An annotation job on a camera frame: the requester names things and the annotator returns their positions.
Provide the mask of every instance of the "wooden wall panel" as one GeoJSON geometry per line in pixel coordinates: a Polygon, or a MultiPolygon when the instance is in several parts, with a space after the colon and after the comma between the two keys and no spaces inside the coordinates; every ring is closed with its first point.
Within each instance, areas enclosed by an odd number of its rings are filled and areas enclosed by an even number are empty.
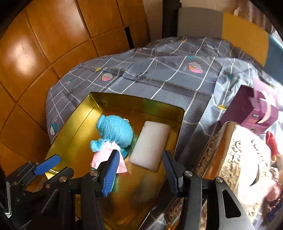
{"type": "Polygon", "coordinates": [[[146,21],[142,0],[117,0],[117,2],[124,26],[146,21]]]}
{"type": "Polygon", "coordinates": [[[19,100],[19,105],[44,129],[46,129],[46,95],[57,81],[54,70],[49,68],[33,82],[19,100]]]}
{"type": "Polygon", "coordinates": [[[33,162],[43,161],[50,147],[47,132],[19,105],[8,117],[0,141],[33,162]]]}
{"type": "Polygon", "coordinates": [[[63,77],[71,68],[77,64],[88,61],[90,59],[98,57],[92,41],[87,41],[70,52],[66,53],[60,59],[54,62],[53,68],[58,76],[63,77]]]}
{"type": "Polygon", "coordinates": [[[116,0],[78,2],[91,37],[123,26],[116,0]]]}
{"type": "Polygon", "coordinates": [[[0,40],[0,81],[17,101],[47,67],[27,26],[26,15],[18,14],[0,40]]]}
{"type": "Polygon", "coordinates": [[[162,5],[163,0],[143,0],[143,7],[151,41],[156,41],[162,37],[162,5]]]}
{"type": "Polygon", "coordinates": [[[28,162],[28,160],[0,142],[0,164],[8,176],[11,172],[28,162]]]}
{"type": "Polygon", "coordinates": [[[124,28],[109,31],[93,39],[99,56],[118,54],[129,50],[129,44],[124,28]]]}
{"type": "Polygon", "coordinates": [[[50,63],[89,38],[74,0],[37,0],[26,9],[50,63]]]}
{"type": "Polygon", "coordinates": [[[142,0],[33,0],[0,39],[0,163],[43,161],[46,94],[78,63],[147,43],[142,0]]]}
{"type": "Polygon", "coordinates": [[[0,132],[14,107],[14,102],[0,86],[0,132]]]}
{"type": "Polygon", "coordinates": [[[147,43],[149,43],[149,35],[146,22],[132,24],[130,26],[130,32],[134,48],[144,47],[147,43]]]}

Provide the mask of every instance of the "gold metal tray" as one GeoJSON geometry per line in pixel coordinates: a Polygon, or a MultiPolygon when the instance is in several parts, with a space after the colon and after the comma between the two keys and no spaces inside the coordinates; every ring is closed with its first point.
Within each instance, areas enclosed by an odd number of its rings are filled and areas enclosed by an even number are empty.
{"type": "MultiPolygon", "coordinates": [[[[101,114],[118,115],[129,119],[134,135],[138,136],[145,121],[161,122],[171,126],[166,149],[174,153],[184,110],[161,102],[139,97],[90,93],[72,113],[46,158],[57,154],[61,163],[47,173],[54,173],[68,166],[73,168],[73,178],[82,177],[90,171],[93,152],[91,140],[99,138],[96,123],[101,114]]],[[[155,202],[163,185],[163,164],[157,172],[136,166],[125,159],[128,172],[117,174],[113,191],[100,200],[102,216],[107,229],[137,230],[155,202]]],[[[76,200],[76,215],[80,217],[80,199],[76,200]]]]}

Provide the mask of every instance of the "red object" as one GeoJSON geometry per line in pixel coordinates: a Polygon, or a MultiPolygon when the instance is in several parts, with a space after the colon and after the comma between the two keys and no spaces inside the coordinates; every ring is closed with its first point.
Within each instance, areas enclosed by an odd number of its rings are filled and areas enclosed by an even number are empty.
{"type": "Polygon", "coordinates": [[[273,134],[270,131],[267,131],[266,133],[266,144],[271,150],[271,156],[277,156],[278,155],[277,143],[275,141],[273,134]]]}

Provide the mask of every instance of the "metal screw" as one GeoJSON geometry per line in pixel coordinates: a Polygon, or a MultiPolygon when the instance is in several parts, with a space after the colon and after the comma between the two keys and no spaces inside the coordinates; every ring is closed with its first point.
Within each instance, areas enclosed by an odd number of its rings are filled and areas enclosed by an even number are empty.
{"type": "Polygon", "coordinates": [[[185,172],[184,172],[184,175],[185,175],[185,176],[192,176],[193,173],[192,173],[191,171],[185,171],[185,172]]]}
{"type": "Polygon", "coordinates": [[[59,181],[60,182],[65,182],[67,180],[67,177],[66,176],[62,176],[59,178],[59,181]]]}
{"type": "Polygon", "coordinates": [[[223,178],[220,177],[220,176],[216,177],[215,180],[216,180],[217,182],[219,182],[219,183],[222,183],[222,182],[223,182],[223,178]]]}
{"type": "Polygon", "coordinates": [[[97,176],[98,175],[98,171],[97,170],[92,170],[92,171],[90,171],[90,175],[92,175],[92,176],[97,176]]]}

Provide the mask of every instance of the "blue gripper pad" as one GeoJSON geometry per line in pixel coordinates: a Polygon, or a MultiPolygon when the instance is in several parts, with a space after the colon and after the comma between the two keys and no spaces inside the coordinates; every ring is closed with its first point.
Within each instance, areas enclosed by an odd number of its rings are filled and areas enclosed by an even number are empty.
{"type": "Polygon", "coordinates": [[[34,174],[36,176],[43,175],[46,172],[48,172],[53,167],[57,166],[61,162],[61,157],[58,155],[53,155],[52,157],[48,158],[44,162],[42,162],[40,165],[38,165],[34,171],[34,174]]]}
{"type": "Polygon", "coordinates": [[[120,162],[119,152],[116,150],[113,160],[109,166],[107,174],[104,178],[104,187],[102,189],[102,194],[104,197],[108,195],[112,191],[114,180],[116,178],[116,172],[120,162]]]}

